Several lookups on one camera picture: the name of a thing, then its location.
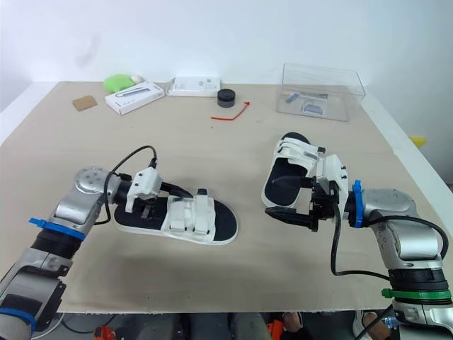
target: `white wall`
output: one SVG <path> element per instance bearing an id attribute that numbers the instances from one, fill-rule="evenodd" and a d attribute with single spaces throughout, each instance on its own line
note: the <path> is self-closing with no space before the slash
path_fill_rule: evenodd
<path id="1" fill-rule="evenodd" d="M 0 32 L 0 112 L 5 109 L 28 85 L 32 83 L 30 75 L 24 72 L 23 65 L 13 58 L 13 35 L 9 28 L 8 18 L 1 12 Z"/>
<path id="2" fill-rule="evenodd" d="M 276 83 L 283 62 L 355 69 L 453 182 L 452 14 L 450 0 L 4 0 L 2 16 L 9 59 L 36 81 Z"/>

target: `yellow object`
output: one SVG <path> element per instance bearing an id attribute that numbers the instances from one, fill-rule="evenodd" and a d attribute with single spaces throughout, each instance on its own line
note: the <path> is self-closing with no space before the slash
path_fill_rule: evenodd
<path id="1" fill-rule="evenodd" d="M 409 136 L 409 138 L 412 139 L 412 142 L 416 145 L 416 147 L 422 147 L 426 143 L 426 137 Z"/>

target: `orange object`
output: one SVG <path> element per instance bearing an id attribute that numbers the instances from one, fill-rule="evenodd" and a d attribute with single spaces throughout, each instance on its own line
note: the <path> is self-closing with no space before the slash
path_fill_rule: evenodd
<path id="1" fill-rule="evenodd" d="M 268 331 L 272 340 L 280 340 L 283 333 L 283 322 L 274 320 L 274 322 L 268 324 Z"/>
<path id="2" fill-rule="evenodd" d="M 247 107 L 250 106 L 250 101 L 244 101 L 243 103 L 245 104 L 243 109 L 241 111 L 239 111 L 239 113 L 237 115 L 235 115 L 233 118 L 211 117 L 211 119 L 228 120 L 228 121 L 235 120 L 246 110 Z"/>
<path id="3" fill-rule="evenodd" d="M 94 330 L 94 340 L 116 340 L 116 333 L 113 328 L 98 326 Z"/>

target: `clear plastic box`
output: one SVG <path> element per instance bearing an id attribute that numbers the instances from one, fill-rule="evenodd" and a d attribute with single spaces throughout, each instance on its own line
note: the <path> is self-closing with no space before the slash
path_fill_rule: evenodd
<path id="1" fill-rule="evenodd" d="M 348 120 L 365 90 L 355 71 L 284 64 L 277 111 L 293 115 Z"/>

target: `white cardboard box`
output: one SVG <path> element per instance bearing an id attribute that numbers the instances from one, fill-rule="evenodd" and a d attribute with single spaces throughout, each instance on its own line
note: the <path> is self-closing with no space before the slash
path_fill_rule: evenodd
<path id="1" fill-rule="evenodd" d="M 155 83 L 144 81 L 125 90 L 105 97 L 105 102 L 120 115 L 151 103 L 165 96 L 165 92 Z"/>
<path id="2" fill-rule="evenodd" d="M 220 78 L 177 76 L 170 84 L 169 96 L 216 97 Z"/>

